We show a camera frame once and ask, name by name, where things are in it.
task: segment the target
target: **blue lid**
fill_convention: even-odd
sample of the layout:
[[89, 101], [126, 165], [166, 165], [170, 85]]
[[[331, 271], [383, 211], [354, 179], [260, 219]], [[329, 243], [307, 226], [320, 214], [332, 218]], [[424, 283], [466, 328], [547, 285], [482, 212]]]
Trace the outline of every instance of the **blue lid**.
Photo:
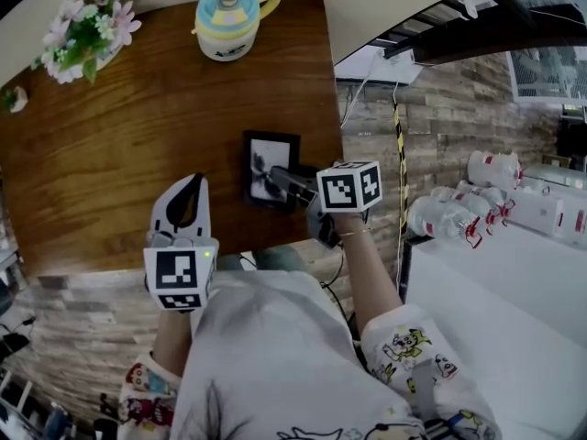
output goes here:
[[259, 0], [238, 0], [230, 9], [234, 10], [238, 8], [242, 8], [247, 19], [240, 24], [232, 26], [220, 26], [212, 23], [212, 18], [217, 10], [226, 11], [222, 6], [219, 6], [218, 0], [200, 0], [196, 9], [196, 16], [200, 24], [223, 33], [231, 33], [246, 28], [259, 18]]

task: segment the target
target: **sleeve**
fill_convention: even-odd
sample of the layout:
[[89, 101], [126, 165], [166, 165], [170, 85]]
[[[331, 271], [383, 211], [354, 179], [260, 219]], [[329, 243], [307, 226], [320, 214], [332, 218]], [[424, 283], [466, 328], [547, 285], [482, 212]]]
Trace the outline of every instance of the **sleeve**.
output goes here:
[[465, 440], [502, 438], [493, 413], [432, 319], [404, 305], [369, 321], [361, 347], [371, 374], [401, 394], [420, 414], [414, 367], [430, 360], [437, 416]]
[[169, 438], [181, 381], [150, 356], [139, 356], [120, 393], [118, 440]]

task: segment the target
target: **small potted plant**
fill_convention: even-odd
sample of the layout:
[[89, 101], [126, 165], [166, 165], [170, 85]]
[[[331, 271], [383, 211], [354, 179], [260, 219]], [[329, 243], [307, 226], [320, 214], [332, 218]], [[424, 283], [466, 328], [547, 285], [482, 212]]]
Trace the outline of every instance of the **small potted plant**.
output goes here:
[[2, 102], [8, 111], [17, 113], [18, 111], [22, 111], [28, 103], [27, 92], [20, 86], [17, 86], [13, 90], [8, 89], [2, 95]]
[[131, 33], [140, 28], [130, 11], [132, 2], [120, 0], [64, 0], [59, 14], [43, 38], [40, 60], [59, 83], [83, 76], [93, 83], [101, 70], [132, 42]]

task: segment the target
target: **person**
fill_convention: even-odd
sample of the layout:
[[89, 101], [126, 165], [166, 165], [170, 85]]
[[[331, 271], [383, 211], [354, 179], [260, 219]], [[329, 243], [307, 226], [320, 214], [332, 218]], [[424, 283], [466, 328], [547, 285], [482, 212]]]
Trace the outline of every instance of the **person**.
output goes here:
[[265, 270], [220, 271], [220, 259], [199, 321], [162, 312], [130, 368], [119, 439], [501, 438], [433, 321], [402, 304], [360, 216], [336, 220], [367, 367], [319, 283], [283, 270], [291, 252], [260, 253]]

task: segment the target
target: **brown tabletop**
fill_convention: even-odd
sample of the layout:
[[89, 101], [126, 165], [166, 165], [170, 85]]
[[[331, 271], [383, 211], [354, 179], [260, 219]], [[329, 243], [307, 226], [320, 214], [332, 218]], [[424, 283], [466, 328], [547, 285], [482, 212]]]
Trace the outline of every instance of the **brown tabletop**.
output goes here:
[[282, 0], [241, 60], [198, 49], [195, 3], [138, 16], [142, 28], [95, 85], [42, 69], [7, 86], [29, 95], [0, 114], [8, 210], [31, 275], [139, 268], [155, 200], [182, 177], [208, 179], [221, 254], [307, 238], [303, 211], [243, 202], [242, 131], [302, 137], [302, 164], [342, 157], [322, 0]]

